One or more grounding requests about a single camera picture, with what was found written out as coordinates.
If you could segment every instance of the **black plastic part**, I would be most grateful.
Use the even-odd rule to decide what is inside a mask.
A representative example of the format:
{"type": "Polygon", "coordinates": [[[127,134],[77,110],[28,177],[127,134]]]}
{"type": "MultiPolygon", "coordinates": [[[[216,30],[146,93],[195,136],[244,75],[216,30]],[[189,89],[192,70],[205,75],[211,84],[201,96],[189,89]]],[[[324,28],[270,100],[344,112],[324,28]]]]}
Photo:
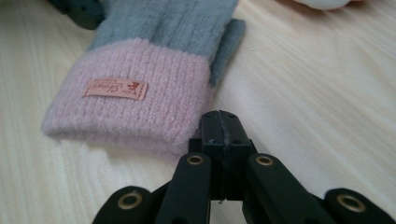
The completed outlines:
{"type": "Polygon", "coordinates": [[[280,160],[257,153],[237,116],[212,111],[201,126],[202,139],[190,140],[189,154],[169,183],[152,193],[138,187],[117,191],[93,223],[205,224],[210,201],[228,199],[243,201],[247,224],[395,224],[355,191],[330,190],[325,200],[307,192],[280,160]],[[120,208],[120,198],[131,192],[141,195],[139,205],[120,208]]]}
{"type": "Polygon", "coordinates": [[[245,198],[242,204],[242,212],[247,224],[271,223],[252,188],[246,189],[245,198]]]}
{"type": "Polygon", "coordinates": [[[277,158],[251,155],[247,179],[271,223],[335,223],[277,158]]]}
{"type": "Polygon", "coordinates": [[[180,159],[156,224],[209,223],[211,164],[203,153],[189,153],[180,159]]]}
{"type": "Polygon", "coordinates": [[[324,199],[324,206],[338,223],[396,223],[366,197],[350,189],[329,190],[324,199]]]}
{"type": "Polygon", "coordinates": [[[212,111],[201,119],[202,152],[213,161],[212,200],[242,201],[252,144],[239,118],[212,111]]]}
{"type": "Polygon", "coordinates": [[[147,223],[146,218],[151,204],[152,200],[150,199],[150,193],[146,189],[139,187],[126,187],[119,189],[110,196],[107,202],[100,209],[93,221],[93,224],[147,223]],[[126,207],[122,208],[120,203],[123,203],[126,207]]]}
{"type": "Polygon", "coordinates": [[[59,11],[67,14],[78,26],[96,29],[105,19],[105,12],[98,0],[49,0],[59,11]]]}

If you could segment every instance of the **screw hole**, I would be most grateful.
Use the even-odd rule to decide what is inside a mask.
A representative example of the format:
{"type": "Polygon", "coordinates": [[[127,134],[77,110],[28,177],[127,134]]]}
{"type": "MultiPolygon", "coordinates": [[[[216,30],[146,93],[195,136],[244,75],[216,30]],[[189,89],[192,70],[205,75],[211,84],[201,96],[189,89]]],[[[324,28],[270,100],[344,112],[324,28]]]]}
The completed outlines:
{"type": "Polygon", "coordinates": [[[341,205],[343,205],[346,209],[356,212],[356,213],[362,213],[366,211],[366,206],[364,203],[361,202],[361,200],[347,194],[340,194],[337,196],[337,202],[339,202],[341,205]]]}
{"type": "Polygon", "coordinates": [[[266,156],[260,156],[258,158],[256,158],[256,162],[260,165],[264,165],[264,166],[270,166],[272,164],[274,164],[274,161],[266,156]]]}
{"type": "Polygon", "coordinates": [[[119,198],[118,206],[120,209],[128,210],[136,208],[142,202],[142,200],[142,195],[134,190],[131,193],[122,195],[119,198]]]}
{"type": "Polygon", "coordinates": [[[199,165],[204,162],[204,158],[200,156],[190,156],[187,158],[187,162],[191,165],[199,165]]]}

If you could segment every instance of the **gray knit fabric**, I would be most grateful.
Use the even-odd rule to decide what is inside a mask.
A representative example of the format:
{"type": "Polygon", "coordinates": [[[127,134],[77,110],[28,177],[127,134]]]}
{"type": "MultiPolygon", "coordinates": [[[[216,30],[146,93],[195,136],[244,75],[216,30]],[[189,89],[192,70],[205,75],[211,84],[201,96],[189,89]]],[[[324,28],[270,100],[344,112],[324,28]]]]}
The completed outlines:
{"type": "Polygon", "coordinates": [[[106,19],[90,49],[130,38],[206,57],[210,83],[223,74],[245,30],[232,20],[237,0],[106,0],[106,19]]]}

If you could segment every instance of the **brass grommet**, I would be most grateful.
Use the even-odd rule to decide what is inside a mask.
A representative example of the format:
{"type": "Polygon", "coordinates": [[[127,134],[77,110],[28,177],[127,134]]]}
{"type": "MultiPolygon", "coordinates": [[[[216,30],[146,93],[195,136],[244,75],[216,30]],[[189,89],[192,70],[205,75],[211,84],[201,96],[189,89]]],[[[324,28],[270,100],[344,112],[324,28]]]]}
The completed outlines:
{"type": "Polygon", "coordinates": [[[364,205],[364,203],[362,203],[361,200],[347,194],[338,195],[337,202],[343,205],[346,209],[356,213],[362,213],[367,209],[366,205],[364,205]],[[346,200],[350,200],[355,204],[350,204],[346,202],[346,200]]]}
{"type": "Polygon", "coordinates": [[[122,197],[119,198],[118,205],[120,209],[127,210],[127,209],[136,208],[142,201],[143,201],[142,195],[134,190],[131,193],[122,195],[122,197]],[[133,203],[126,203],[125,199],[127,199],[128,197],[134,197],[135,201],[133,203]]]}
{"type": "Polygon", "coordinates": [[[274,164],[274,161],[266,156],[260,156],[258,158],[256,158],[256,162],[260,165],[264,165],[264,166],[270,166],[272,164],[274,164]]]}
{"type": "Polygon", "coordinates": [[[187,162],[191,165],[199,165],[204,162],[204,158],[200,156],[190,156],[187,158],[187,162]]]}

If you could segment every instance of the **wood grain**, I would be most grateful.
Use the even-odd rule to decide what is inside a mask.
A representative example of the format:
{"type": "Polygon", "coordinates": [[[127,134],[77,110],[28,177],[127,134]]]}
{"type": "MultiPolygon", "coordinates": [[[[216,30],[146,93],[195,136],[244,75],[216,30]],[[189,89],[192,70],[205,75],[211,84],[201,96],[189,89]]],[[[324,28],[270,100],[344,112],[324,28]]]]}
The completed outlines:
{"type": "MultiPolygon", "coordinates": [[[[241,0],[242,45],[213,109],[235,113],[261,152],[308,191],[354,189],[396,218],[396,2],[316,11],[241,0]]],[[[128,185],[154,190],[175,169],[129,148],[53,142],[40,124],[94,32],[47,1],[0,3],[0,223],[90,223],[128,185]]],[[[211,223],[244,223],[213,203],[211,223]]]]}

